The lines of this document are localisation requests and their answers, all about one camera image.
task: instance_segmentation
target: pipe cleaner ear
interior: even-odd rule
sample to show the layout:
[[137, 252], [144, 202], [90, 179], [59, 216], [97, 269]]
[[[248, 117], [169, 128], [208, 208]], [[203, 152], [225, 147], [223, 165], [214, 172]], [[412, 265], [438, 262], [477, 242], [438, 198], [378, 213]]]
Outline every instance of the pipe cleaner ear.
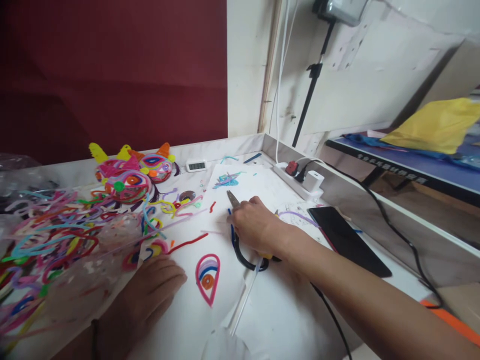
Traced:
[[119, 160], [128, 161], [130, 159], [129, 150], [132, 150], [130, 145], [123, 145], [120, 151], [118, 152], [116, 158]]
[[164, 143], [156, 153], [167, 158], [171, 163], [175, 162], [175, 155], [170, 154], [170, 144], [168, 142]]
[[128, 153], [130, 154], [130, 156], [136, 157], [138, 161], [142, 160], [145, 156], [145, 154], [142, 154], [141, 152], [138, 152], [132, 149], [128, 150]]
[[139, 170], [140, 168], [140, 165], [139, 165], [139, 161], [137, 160], [137, 158], [135, 156], [131, 156], [130, 159], [128, 159], [128, 161], [123, 164], [123, 166], [121, 167], [122, 170]]
[[90, 149], [91, 156], [97, 163], [101, 164], [109, 159], [105, 151], [103, 151], [97, 143], [91, 142], [90, 145], [88, 145], [88, 148]]
[[164, 143], [156, 153], [168, 159], [170, 155], [170, 144], [168, 142]]

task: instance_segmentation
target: yellow bag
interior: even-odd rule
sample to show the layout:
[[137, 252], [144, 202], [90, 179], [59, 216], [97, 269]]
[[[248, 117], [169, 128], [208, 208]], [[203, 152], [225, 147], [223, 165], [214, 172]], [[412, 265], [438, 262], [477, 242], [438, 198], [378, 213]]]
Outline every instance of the yellow bag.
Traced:
[[455, 154], [467, 130], [480, 118], [480, 103], [468, 98], [433, 101], [381, 141], [395, 146]]

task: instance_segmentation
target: smartphone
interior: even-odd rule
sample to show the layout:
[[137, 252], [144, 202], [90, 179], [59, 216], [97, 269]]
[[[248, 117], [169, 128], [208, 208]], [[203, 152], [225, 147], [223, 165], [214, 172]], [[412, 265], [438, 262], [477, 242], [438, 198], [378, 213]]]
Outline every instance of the smartphone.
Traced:
[[390, 269], [337, 210], [331, 206], [313, 207], [308, 209], [308, 213], [320, 227], [333, 251], [380, 278], [392, 276]]

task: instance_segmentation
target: red wall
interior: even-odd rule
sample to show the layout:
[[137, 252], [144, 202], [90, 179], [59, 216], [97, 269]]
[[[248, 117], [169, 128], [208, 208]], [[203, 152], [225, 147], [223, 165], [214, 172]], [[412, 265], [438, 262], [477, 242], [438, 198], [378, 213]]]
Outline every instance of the red wall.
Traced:
[[90, 142], [112, 155], [227, 137], [226, 0], [4, 6], [0, 152], [51, 164]]

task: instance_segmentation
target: green pom pom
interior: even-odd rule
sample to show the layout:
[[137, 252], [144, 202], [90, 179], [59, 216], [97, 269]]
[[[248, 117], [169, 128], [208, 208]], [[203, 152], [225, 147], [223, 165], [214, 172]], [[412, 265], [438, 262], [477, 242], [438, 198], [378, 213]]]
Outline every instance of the green pom pom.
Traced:
[[125, 184], [121, 181], [117, 181], [113, 184], [115, 191], [122, 192], [125, 189]]

